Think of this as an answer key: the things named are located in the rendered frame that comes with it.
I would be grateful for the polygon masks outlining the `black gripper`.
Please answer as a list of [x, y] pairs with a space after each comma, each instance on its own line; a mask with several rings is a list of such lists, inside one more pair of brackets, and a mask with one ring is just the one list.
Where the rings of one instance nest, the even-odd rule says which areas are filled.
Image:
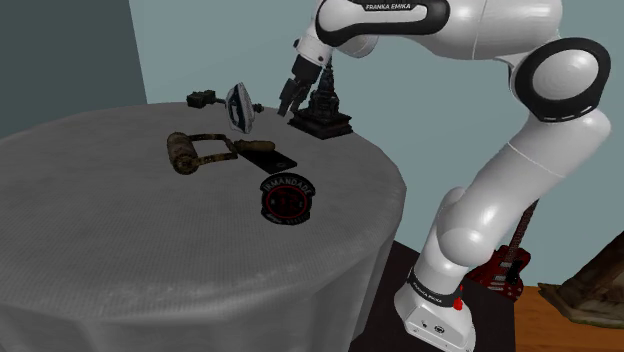
[[284, 117], [288, 109], [291, 112], [299, 110], [300, 105], [307, 98], [310, 85], [316, 82], [322, 68], [322, 65], [309, 61], [301, 55], [296, 57], [291, 69], [294, 79], [289, 78], [285, 82], [279, 95], [280, 106], [277, 112], [278, 115]]

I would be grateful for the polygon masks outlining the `dark temple figure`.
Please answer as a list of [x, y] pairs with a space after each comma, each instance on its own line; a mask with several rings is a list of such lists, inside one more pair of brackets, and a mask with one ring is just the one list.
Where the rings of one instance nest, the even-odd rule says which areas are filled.
[[339, 111], [340, 99], [335, 92], [332, 59], [324, 67], [317, 89], [312, 91], [308, 107], [297, 110], [288, 124], [318, 139], [325, 140], [353, 132], [351, 116]]

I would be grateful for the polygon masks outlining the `white and blue clothes iron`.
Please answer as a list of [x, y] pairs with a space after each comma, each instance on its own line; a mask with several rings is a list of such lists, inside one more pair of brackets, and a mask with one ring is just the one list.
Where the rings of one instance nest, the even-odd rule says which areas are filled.
[[230, 128], [240, 133], [249, 134], [255, 120], [253, 103], [243, 82], [232, 87], [226, 96], [225, 107]]

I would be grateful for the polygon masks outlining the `flat black phone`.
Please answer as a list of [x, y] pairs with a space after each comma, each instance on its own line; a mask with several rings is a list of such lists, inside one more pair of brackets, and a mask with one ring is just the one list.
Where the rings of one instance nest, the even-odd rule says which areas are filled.
[[272, 151], [243, 151], [241, 156], [259, 167], [268, 174], [276, 174], [295, 168], [297, 162], [281, 154], [276, 150]]

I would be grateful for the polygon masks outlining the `small dark green device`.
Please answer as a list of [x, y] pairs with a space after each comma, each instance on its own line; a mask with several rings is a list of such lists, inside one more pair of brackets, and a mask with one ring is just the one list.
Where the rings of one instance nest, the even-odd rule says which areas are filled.
[[202, 109], [207, 105], [224, 104], [225, 100], [218, 98], [214, 90], [193, 91], [186, 97], [188, 107]]

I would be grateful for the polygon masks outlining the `round black and red badge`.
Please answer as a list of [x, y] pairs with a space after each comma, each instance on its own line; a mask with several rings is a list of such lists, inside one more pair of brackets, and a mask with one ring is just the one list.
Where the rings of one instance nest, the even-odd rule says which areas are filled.
[[278, 173], [266, 178], [260, 185], [261, 215], [278, 225], [295, 226], [309, 220], [314, 185], [295, 173]]

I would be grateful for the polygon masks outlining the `rusty brown paint roller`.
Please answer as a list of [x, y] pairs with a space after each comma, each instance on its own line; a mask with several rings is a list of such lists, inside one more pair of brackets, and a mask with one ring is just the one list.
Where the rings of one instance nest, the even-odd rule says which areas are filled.
[[[222, 141], [227, 152], [199, 156], [195, 142], [199, 141]], [[232, 141], [224, 134], [194, 134], [187, 135], [182, 132], [171, 133], [166, 140], [168, 159], [173, 169], [181, 175], [195, 173], [200, 166], [235, 160], [242, 152], [272, 152], [275, 150], [275, 143], [265, 140], [237, 140]]]

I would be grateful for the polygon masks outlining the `round table with grey cloth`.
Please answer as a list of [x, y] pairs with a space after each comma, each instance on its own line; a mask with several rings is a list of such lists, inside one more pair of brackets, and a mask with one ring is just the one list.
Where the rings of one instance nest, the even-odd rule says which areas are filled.
[[0, 352], [348, 352], [401, 221], [395, 164], [272, 109], [270, 140], [316, 189], [308, 221], [261, 214], [245, 159], [182, 176], [167, 136], [235, 138], [220, 105], [84, 112], [0, 139]]

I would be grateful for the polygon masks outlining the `red electric guitar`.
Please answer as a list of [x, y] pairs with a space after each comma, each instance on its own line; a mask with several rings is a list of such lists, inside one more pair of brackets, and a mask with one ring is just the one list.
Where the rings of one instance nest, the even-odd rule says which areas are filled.
[[517, 301], [524, 289], [521, 271], [531, 260], [531, 254], [520, 247], [538, 200], [534, 201], [522, 214], [508, 245], [495, 250], [488, 262], [466, 274], [470, 279], [495, 293]]

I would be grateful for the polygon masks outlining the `brown rough furniture piece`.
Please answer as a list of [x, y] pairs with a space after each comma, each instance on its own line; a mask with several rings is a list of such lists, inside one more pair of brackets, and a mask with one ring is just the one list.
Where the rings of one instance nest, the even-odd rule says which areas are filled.
[[538, 287], [573, 323], [624, 329], [624, 231], [563, 284]]

